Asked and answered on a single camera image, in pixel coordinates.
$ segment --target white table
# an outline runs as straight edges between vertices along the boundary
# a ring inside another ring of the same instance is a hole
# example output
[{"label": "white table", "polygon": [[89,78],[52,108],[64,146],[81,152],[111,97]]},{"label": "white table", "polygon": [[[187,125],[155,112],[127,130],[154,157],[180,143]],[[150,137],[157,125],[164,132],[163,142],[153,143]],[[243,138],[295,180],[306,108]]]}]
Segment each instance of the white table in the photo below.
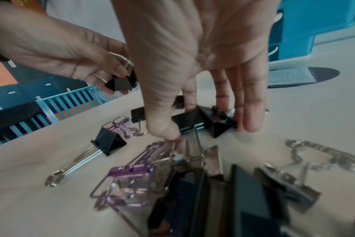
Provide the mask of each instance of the white table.
[{"label": "white table", "polygon": [[[220,146],[226,171],[230,163],[252,173],[265,161],[290,162],[287,138],[355,155],[355,38],[316,46],[311,66],[335,68],[341,74],[319,84],[270,89],[270,114],[257,134],[228,131],[219,139],[200,134],[204,146]],[[200,75],[198,87],[199,104],[213,105],[215,91],[207,73]],[[44,181],[88,148],[102,124],[118,115],[130,116],[130,109],[142,105],[141,94],[133,93],[1,145],[0,237],[135,236],[114,211],[96,212],[89,193],[111,167],[126,164],[158,138],[129,139],[126,147],[92,160],[55,188],[45,187]],[[291,208],[292,225],[313,236],[355,236],[355,174],[340,169],[311,172],[307,182],[322,195],[303,215]]]}]

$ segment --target chair backrest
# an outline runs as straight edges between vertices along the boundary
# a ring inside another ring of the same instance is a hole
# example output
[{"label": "chair backrest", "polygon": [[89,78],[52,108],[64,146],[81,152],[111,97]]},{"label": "chair backrest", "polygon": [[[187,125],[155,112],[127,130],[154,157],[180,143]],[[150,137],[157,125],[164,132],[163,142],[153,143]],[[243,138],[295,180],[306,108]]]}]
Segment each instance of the chair backrest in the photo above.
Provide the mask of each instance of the chair backrest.
[{"label": "chair backrest", "polygon": [[0,145],[49,125],[36,102],[0,110]]},{"label": "chair backrest", "polygon": [[108,102],[93,86],[36,100],[52,123],[72,117],[93,107]]}]

